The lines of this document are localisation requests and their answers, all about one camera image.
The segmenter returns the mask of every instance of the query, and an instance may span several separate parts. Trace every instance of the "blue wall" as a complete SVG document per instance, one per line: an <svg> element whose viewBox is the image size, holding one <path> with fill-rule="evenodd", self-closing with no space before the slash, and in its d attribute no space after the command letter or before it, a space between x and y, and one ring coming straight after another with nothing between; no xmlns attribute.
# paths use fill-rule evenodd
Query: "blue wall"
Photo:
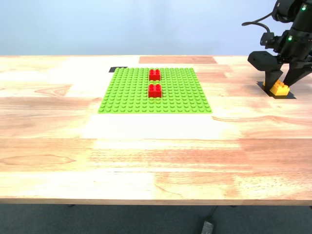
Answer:
<svg viewBox="0 0 312 234"><path fill-rule="evenodd" d="M0 54L247 55L275 0L0 0ZM276 35L291 24L263 21Z"/></svg>

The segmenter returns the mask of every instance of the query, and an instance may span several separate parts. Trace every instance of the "wooden table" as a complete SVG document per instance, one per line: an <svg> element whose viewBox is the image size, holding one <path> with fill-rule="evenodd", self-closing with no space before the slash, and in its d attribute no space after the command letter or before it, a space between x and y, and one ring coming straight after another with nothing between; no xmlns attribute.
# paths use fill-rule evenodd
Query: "wooden table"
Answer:
<svg viewBox="0 0 312 234"><path fill-rule="evenodd" d="M97 114L114 66L193 67L213 114ZM0 57L0 202L312 205L311 78L280 100L247 57Z"/></svg>

